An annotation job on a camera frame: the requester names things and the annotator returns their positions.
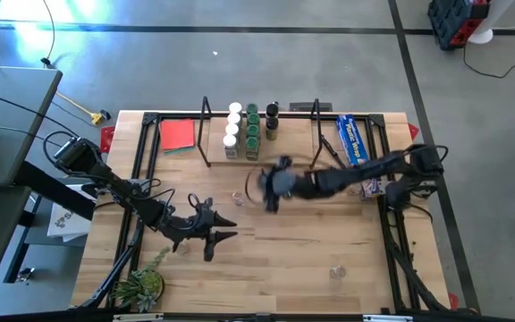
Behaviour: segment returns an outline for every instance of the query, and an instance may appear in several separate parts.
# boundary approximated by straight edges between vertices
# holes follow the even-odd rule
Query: table leg
[[[27,161],[23,161],[15,177],[15,183],[30,187],[39,195],[83,218],[93,218],[95,203],[92,200],[81,196]]]

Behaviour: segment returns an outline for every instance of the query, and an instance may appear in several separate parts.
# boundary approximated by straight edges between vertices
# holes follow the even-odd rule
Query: wooden table
[[[143,113],[121,111],[118,117],[107,163],[122,178],[131,177]],[[406,148],[411,143],[406,115],[385,113],[384,120],[391,150]],[[209,122],[205,121],[203,127],[204,150],[208,149]],[[312,122],[311,127],[312,142],[317,142],[317,125]],[[334,123],[322,122],[322,127],[326,138],[346,160]],[[141,178],[146,175],[153,135],[154,130],[149,131]],[[277,143],[291,144],[284,142],[282,135]],[[316,143],[312,149],[317,150]],[[317,165],[332,162],[323,150]],[[199,240],[186,241],[188,253],[169,255],[159,268],[166,289],[156,311],[357,314],[393,308],[376,203],[361,202],[344,192],[326,200],[282,199],[277,215],[265,214],[262,206],[247,201],[243,207],[236,207],[232,193],[243,191],[246,174],[252,167],[212,165],[208,168],[197,149],[170,156],[158,152],[154,177],[163,184],[155,191],[176,189],[172,200],[176,206],[174,214],[194,214],[187,201],[190,192],[200,199],[212,197],[214,209],[238,223],[231,230],[239,234],[218,244],[214,260],[209,263],[203,261],[204,242]],[[257,189],[251,188],[250,195],[260,199]],[[413,202],[426,207],[426,203]],[[413,265],[429,290],[448,306],[430,219],[417,209],[407,209],[404,215],[410,251],[414,253]],[[121,221],[122,209],[116,205],[95,213],[72,304],[85,301],[111,269]],[[139,267],[170,244],[161,233],[145,230]],[[330,268],[335,265],[346,269],[346,276],[341,280],[330,277]],[[409,303],[406,279],[398,271],[403,300]]]

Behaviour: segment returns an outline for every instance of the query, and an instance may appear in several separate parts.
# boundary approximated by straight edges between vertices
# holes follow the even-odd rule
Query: gray floor
[[[428,28],[428,2],[397,0],[405,28]],[[386,0],[56,0],[49,4],[60,22],[393,27]],[[39,0],[3,0],[0,19],[48,21],[48,16]],[[498,26],[515,26],[515,3]],[[445,179],[481,308],[486,315],[515,318],[515,71],[504,80],[489,79],[468,70],[461,51],[441,52],[432,37],[407,36],[407,41],[435,141],[451,149],[444,162]],[[19,24],[17,30],[0,30],[0,64],[39,67],[38,59],[46,55],[50,43],[50,32],[29,23]],[[61,92],[113,116],[121,109],[198,110],[205,95],[215,109],[225,109],[234,100],[277,100],[287,106],[319,97],[333,102],[337,111],[405,112],[418,125],[393,35],[60,31],[52,59],[64,72]],[[470,46],[468,60],[482,71],[505,72],[515,64],[515,36]],[[68,106],[60,98],[55,102]],[[49,115],[98,140],[97,129],[56,107]],[[44,123],[40,133],[53,130],[53,124]],[[29,161],[59,175],[44,161],[40,143],[33,146]],[[430,207],[447,285],[460,294],[438,201],[432,199]],[[68,306],[80,250],[34,248],[28,256],[26,265],[40,267],[46,274],[29,285],[0,283],[0,314]]]

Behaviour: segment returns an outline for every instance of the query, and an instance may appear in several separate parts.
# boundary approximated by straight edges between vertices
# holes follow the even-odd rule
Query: succulent
[[[128,279],[116,283],[113,296],[121,300],[121,308],[136,305],[142,313],[156,305],[156,298],[164,286],[156,268],[169,251],[170,248],[165,247],[143,268],[131,272]]]
[[[138,295],[139,300],[136,302],[136,305],[139,307],[139,312],[146,312],[149,309],[154,308],[156,305],[156,299],[154,295],[149,290],[144,290],[142,294]]]

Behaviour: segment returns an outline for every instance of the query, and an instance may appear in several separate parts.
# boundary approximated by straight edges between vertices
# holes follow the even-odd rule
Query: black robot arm
[[[266,211],[277,212],[280,197],[330,198],[353,183],[388,174],[403,174],[399,181],[390,182],[385,188],[389,205],[403,209],[409,203],[410,193],[422,188],[422,182],[433,181],[443,173],[436,148],[427,145],[412,145],[347,169],[327,168],[299,175],[290,167],[291,158],[281,157],[269,172],[262,171],[259,176],[257,185],[263,192]]]
[[[196,214],[188,218],[173,216],[175,208],[162,200],[146,195],[138,183],[121,179],[101,159],[99,149],[93,142],[82,138],[71,138],[50,159],[59,170],[73,176],[92,180],[96,186],[107,188],[116,203],[138,215],[144,225],[159,231],[173,241],[173,251],[184,239],[199,238],[206,241],[204,260],[214,256],[218,242],[232,237],[236,232],[212,232],[213,227],[232,227],[236,224],[222,218],[212,210],[212,199],[200,202],[196,195],[189,195],[189,202]]]

